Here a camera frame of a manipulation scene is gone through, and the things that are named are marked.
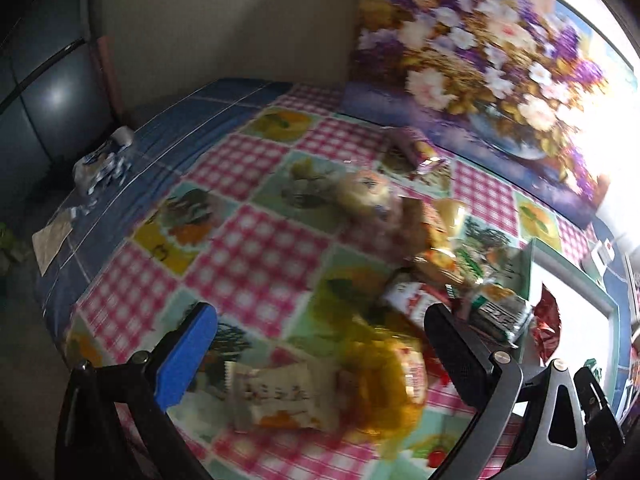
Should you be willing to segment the red white milk biscuit packet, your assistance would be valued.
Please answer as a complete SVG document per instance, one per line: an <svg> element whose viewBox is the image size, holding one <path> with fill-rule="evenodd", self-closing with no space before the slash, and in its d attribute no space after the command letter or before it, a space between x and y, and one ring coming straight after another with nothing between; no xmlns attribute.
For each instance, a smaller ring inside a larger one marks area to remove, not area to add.
<svg viewBox="0 0 640 480"><path fill-rule="evenodd" d="M425 312L433 304L450 308L449 298L441 290L420 281L408 268L400 268L390 276L378 302L417 328L424 327Z"/></svg>

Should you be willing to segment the white beige snack packet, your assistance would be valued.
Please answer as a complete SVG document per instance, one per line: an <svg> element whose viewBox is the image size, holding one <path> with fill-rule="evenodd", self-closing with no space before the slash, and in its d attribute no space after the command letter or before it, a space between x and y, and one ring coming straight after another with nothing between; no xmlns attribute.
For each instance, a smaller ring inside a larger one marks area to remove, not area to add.
<svg viewBox="0 0 640 480"><path fill-rule="evenodd" d="M332 434L340 426L337 370L326 362L255 368L228 361L224 379L236 431L312 429Z"/></svg>

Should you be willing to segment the purple snack packet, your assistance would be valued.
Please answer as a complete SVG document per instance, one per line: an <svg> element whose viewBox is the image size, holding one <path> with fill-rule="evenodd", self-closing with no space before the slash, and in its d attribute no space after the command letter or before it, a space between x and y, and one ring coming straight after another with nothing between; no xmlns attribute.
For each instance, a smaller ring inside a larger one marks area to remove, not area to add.
<svg viewBox="0 0 640 480"><path fill-rule="evenodd" d="M394 127L388 129L387 134L416 174L428 174L445 163L445 159L421 129Z"/></svg>

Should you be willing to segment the white power adapter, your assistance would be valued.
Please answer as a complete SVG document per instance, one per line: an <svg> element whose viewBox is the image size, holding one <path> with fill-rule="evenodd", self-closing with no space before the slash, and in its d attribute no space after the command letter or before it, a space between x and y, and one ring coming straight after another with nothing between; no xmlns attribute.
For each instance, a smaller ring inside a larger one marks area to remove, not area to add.
<svg viewBox="0 0 640 480"><path fill-rule="evenodd" d="M612 240L598 240L580 260L582 270L588 275L602 276L615 259Z"/></svg>

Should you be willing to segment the yellow egg roll packet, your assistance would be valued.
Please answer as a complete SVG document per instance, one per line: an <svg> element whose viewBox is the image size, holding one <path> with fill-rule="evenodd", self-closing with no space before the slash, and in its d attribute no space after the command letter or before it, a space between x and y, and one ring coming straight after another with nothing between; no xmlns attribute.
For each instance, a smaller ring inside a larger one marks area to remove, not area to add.
<svg viewBox="0 0 640 480"><path fill-rule="evenodd" d="M439 212L417 198L401 199L401 235L416 272L441 285L461 285L463 274Z"/></svg>

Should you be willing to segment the red foil snack bag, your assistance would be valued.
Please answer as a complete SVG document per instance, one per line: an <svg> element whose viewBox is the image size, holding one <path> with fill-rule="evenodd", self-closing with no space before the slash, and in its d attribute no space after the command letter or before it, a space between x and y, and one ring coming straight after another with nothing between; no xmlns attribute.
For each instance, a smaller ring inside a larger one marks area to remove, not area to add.
<svg viewBox="0 0 640 480"><path fill-rule="evenodd" d="M542 364L547 364L559 348L561 330L558 303L547 286L542 285L540 299L533 307L533 321L529 325L529 333Z"/></svg>

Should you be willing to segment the pink checkered fruit tablecloth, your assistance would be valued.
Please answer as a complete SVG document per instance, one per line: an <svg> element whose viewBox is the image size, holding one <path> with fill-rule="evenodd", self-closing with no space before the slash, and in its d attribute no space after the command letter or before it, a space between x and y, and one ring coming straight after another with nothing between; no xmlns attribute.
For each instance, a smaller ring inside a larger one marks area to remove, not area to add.
<svg viewBox="0 0 640 480"><path fill-rule="evenodd" d="M331 203L344 172L369 168L405 195L464 200L465 239L480 249L538 237L578 261L596 238L460 159L413 176L375 128L337 114L337 102L309 86L211 84L137 132L128 181L70 236L60 287L86 286L61 327L70 362L124 362L194 302L218 310L213 347L170 412L216 479L425 479L470 420L454 387L431 373L420 425L393 460L351 437L231 429L224 362L281 364L286 346L331 352L340 315L367 307L401 264L399 240L363 231Z"/></svg>

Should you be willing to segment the yellow clear snack bag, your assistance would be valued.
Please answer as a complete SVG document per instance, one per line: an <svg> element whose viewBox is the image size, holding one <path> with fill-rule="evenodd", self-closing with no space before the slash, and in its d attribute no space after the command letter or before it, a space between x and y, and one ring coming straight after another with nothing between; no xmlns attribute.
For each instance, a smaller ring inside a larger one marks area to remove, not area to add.
<svg viewBox="0 0 640 480"><path fill-rule="evenodd" d="M416 429L427 398L419 339L355 316L341 342L340 364L352 428L373 442L397 442Z"/></svg>

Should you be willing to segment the pudding jelly cup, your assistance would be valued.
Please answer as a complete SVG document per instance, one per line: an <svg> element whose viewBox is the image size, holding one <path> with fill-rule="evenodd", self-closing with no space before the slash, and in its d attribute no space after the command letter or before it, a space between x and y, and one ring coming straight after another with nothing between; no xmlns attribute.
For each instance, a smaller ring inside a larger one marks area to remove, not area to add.
<svg viewBox="0 0 640 480"><path fill-rule="evenodd" d="M466 217L471 212L470 207L462 200L454 198L440 198L435 200L433 205L442 219L448 237L458 238L464 228Z"/></svg>

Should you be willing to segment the round bread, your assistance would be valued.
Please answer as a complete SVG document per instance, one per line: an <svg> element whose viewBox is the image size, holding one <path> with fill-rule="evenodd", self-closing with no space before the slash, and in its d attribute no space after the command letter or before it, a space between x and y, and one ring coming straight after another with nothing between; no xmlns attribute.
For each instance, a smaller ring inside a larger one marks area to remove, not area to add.
<svg viewBox="0 0 640 480"><path fill-rule="evenodd" d="M390 181L376 171L346 172L335 189L337 203L360 220L390 221L395 213L395 193Z"/></svg>

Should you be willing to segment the crumpled silver blue wrapper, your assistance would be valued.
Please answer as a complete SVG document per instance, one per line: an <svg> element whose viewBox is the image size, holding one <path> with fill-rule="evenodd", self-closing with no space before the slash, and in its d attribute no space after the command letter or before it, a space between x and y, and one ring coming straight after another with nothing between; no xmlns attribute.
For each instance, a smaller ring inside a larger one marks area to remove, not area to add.
<svg viewBox="0 0 640 480"><path fill-rule="evenodd" d="M134 130L121 126L96 150L75 162L73 178L79 195L94 200L102 188L122 183L132 165L133 146Z"/></svg>

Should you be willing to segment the flower vase painting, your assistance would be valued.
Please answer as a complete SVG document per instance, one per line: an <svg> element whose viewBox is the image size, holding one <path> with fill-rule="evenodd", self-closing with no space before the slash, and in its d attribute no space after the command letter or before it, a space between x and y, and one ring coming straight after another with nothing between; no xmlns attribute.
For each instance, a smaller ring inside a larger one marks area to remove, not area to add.
<svg viewBox="0 0 640 480"><path fill-rule="evenodd" d="M345 114L411 126L575 226L634 138L638 80L562 0L359 0Z"/></svg>

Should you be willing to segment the dark blue round chair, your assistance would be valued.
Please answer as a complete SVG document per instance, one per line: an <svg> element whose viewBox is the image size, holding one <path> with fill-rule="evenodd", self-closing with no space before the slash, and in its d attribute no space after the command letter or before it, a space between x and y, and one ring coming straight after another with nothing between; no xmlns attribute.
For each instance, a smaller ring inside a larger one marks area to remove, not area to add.
<svg viewBox="0 0 640 480"><path fill-rule="evenodd" d="M72 166L114 124L90 0L35 0L1 46L1 213Z"/></svg>

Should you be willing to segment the green white cracker packet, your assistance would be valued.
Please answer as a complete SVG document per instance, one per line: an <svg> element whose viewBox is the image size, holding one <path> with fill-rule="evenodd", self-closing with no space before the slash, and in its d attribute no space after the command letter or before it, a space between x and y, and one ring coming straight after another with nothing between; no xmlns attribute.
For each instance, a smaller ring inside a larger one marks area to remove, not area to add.
<svg viewBox="0 0 640 480"><path fill-rule="evenodd" d="M473 292L469 322L498 344L515 347L532 316L530 303L514 290L497 283Z"/></svg>

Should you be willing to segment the green biscuit packet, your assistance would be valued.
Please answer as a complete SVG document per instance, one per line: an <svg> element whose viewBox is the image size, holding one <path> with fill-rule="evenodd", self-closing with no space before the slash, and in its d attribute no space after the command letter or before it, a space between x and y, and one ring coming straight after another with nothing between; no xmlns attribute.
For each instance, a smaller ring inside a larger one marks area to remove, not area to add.
<svg viewBox="0 0 640 480"><path fill-rule="evenodd" d="M462 275L461 285L451 285L450 296L462 301L483 285L521 289L522 248L515 238L472 222L454 240L454 255Z"/></svg>

